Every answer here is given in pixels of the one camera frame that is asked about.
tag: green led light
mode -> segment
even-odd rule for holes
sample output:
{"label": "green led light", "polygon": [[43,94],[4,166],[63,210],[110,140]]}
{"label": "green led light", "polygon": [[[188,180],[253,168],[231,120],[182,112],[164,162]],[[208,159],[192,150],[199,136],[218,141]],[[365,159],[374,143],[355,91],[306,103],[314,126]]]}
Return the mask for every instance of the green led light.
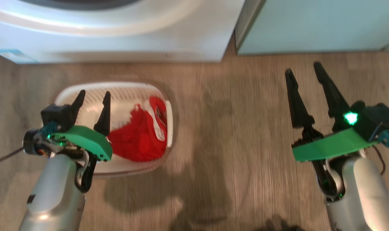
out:
{"label": "green led light", "polygon": [[357,123],[358,114],[350,111],[349,113],[344,115],[344,118],[350,125],[354,125],[355,123]]}

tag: white washing machine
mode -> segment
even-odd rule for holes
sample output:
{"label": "white washing machine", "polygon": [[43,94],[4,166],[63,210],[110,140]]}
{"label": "white washing machine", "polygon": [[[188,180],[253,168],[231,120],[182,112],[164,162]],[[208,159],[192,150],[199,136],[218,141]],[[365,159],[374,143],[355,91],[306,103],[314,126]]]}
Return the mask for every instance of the white washing machine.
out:
{"label": "white washing machine", "polygon": [[0,0],[15,63],[216,62],[244,0]]}

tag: white laundry basket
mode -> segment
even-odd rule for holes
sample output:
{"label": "white laundry basket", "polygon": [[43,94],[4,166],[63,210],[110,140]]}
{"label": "white laundry basket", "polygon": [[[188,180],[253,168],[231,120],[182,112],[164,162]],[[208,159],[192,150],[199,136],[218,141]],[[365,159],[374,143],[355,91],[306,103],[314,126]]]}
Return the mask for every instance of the white laundry basket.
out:
{"label": "white laundry basket", "polygon": [[120,156],[112,156],[111,161],[96,165],[96,176],[132,175],[154,170],[168,157],[173,142],[173,111],[167,96],[157,87],[147,83],[101,82],[74,85],[64,89],[55,99],[55,104],[72,104],[81,90],[86,91],[83,106],[79,110],[76,125],[93,129],[103,109],[103,97],[106,91],[111,93],[110,130],[118,129],[130,121],[130,111],[134,105],[155,96],[164,100],[167,116],[167,147],[164,155],[154,161],[133,162]]}

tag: red cloth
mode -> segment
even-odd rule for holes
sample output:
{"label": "red cloth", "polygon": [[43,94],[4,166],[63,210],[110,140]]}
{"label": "red cloth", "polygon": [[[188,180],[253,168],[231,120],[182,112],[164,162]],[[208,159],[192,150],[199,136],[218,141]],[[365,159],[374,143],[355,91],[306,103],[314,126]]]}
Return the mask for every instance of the red cloth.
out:
{"label": "red cloth", "polygon": [[165,103],[156,97],[151,97],[149,103],[156,123],[164,133],[164,140],[159,140],[156,136],[153,117],[148,111],[143,110],[140,104],[137,104],[137,109],[130,113],[130,123],[108,135],[114,154],[131,161],[143,162],[158,159],[165,153],[167,145]]}

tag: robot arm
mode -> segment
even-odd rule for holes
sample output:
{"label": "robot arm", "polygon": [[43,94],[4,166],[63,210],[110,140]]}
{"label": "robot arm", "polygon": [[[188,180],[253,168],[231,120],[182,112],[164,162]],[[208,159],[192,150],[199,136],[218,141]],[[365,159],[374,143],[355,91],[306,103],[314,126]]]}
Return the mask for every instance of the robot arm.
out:
{"label": "robot arm", "polygon": [[77,231],[86,198],[75,185],[77,164],[67,155],[49,159],[28,201],[20,231]]}
{"label": "robot arm", "polygon": [[389,108],[384,104],[366,107],[358,101],[351,107],[320,63],[314,63],[335,119],[332,134],[324,136],[313,128],[297,81],[285,72],[293,128],[303,128],[302,139],[293,145],[296,161],[311,161],[325,196],[333,231],[389,231],[389,193],[380,172],[365,156],[363,148],[378,142],[389,147]]}
{"label": "robot arm", "polygon": [[50,105],[41,112],[44,127],[26,132],[24,151],[49,158],[27,200],[20,231],[76,231],[79,229],[86,193],[95,166],[108,161],[112,149],[106,136],[110,126],[110,93],[94,130],[76,126],[85,91],[72,105]]}
{"label": "robot arm", "polygon": [[325,195],[332,230],[389,231],[389,193],[375,164],[359,153],[334,161],[344,194],[338,199]]}

